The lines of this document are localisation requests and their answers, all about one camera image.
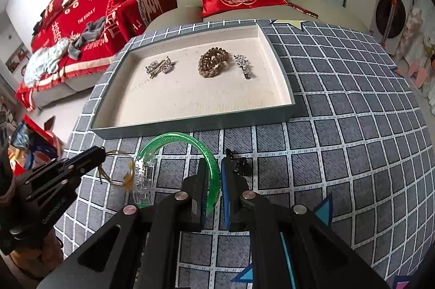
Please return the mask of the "red blanket sofa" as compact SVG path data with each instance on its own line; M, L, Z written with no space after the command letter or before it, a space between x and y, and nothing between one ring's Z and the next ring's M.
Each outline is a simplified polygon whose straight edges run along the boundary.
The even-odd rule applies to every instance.
M176 0L51 0L16 99L29 111L94 87L117 53Z

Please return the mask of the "checked grey tablecloth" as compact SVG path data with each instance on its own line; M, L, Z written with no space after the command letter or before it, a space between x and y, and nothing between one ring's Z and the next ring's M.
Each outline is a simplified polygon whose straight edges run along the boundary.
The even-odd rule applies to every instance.
M386 280L404 288L434 243L434 145L428 124L405 78L375 40L334 25L306 23L302 29L278 21L257 21L288 74L296 100L286 123L195 132L220 161L229 148L247 157L250 188L283 206L303 204ZM145 33L128 50L195 32L235 26L237 21ZM128 156L152 138L102 139L90 129L109 73L103 74L78 116L64 156L92 145L127 155L109 156L103 165L113 179L126 171ZM156 158L152 202L181 187L198 169L200 154L186 143L165 146ZM85 176L78 200L55 226L70 255L125 203L129 194L99 181L97 170ZM177 284L191 288L252 288L233 282L251 257L247 233L224 230L223 206L207 217L201 233L183 234Z

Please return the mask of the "lower washing machine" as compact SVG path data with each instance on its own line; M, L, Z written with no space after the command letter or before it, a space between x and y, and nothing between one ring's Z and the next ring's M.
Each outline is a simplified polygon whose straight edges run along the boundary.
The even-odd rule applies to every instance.
M376 0L370 32L390 55L395 55L406 27L412 0Z

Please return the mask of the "grey cloth on sofa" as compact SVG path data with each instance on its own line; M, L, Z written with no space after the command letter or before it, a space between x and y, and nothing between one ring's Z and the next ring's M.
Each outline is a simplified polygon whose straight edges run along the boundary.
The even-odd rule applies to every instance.
M105 26L106 16L99 18L94 22L86 24L84 31L73 39L68 46L68 56L73 60L78 60L81 55L81 49L84 45L95 42L102 35Z

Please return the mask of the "white clothes pile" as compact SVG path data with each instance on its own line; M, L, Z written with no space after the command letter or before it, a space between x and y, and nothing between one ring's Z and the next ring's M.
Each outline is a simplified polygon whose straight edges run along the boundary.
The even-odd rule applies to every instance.
M66 55L71 41L70 38L62 38L54 46L40 48L34 52L24 73L25 86L32 88L44 75L56 73L58 64Z

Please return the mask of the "black claw hair clip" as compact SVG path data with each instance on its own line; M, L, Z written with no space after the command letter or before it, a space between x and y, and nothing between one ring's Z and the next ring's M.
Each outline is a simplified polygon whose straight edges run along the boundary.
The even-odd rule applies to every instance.
M235 158L233 152L229 148L226 149L226 157L230 161L232 170L237 175L244 177L253 176L253 168L245 157Z

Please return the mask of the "red gift box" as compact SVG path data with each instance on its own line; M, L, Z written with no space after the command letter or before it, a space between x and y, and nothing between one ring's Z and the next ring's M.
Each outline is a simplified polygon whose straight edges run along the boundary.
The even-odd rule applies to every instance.
M10 138L8 157L14 176L58 159L63 142L51 128L43 129L31 117L24 115Z

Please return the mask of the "silver rhinestone hair clip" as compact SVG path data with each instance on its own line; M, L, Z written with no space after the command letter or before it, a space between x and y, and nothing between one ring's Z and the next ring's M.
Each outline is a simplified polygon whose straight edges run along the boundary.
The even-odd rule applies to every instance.
M234 60L237 66L242 70L243 76L246 80L251 79L251 71L249 69L250 62L244 55L234 55Z

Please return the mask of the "grey jewelry tray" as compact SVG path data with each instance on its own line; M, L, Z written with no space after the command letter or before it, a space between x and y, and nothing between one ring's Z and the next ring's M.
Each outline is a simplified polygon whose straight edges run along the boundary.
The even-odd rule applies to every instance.
M214 78L201 76L198 62L210 48L246 56L251 79L233 58ZM150 78L146 66L167 56L173 70ZM128 50L109 76L90 125L103 139L281 123L296 104L283 64L256 23L209 28Z

